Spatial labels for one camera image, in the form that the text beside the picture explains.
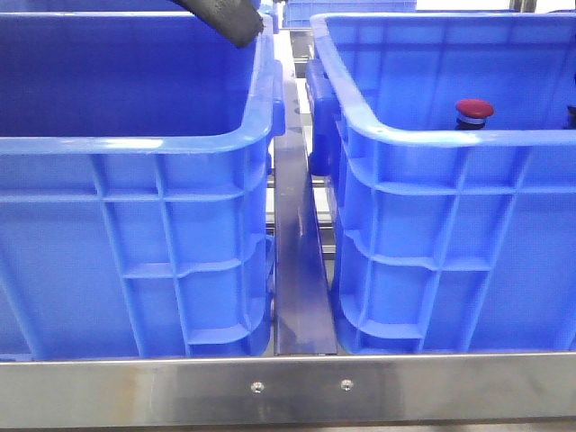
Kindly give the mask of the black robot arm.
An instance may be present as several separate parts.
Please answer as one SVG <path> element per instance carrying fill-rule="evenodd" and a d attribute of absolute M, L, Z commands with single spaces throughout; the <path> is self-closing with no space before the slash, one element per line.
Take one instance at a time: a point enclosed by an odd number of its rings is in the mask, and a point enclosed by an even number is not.
<path fill-rule="evenodd" d="M 245 48 L 265 28 L 264 19 L 252 1 L 178 0 L 175 4 L 204 21 L 237 48 Z"/>

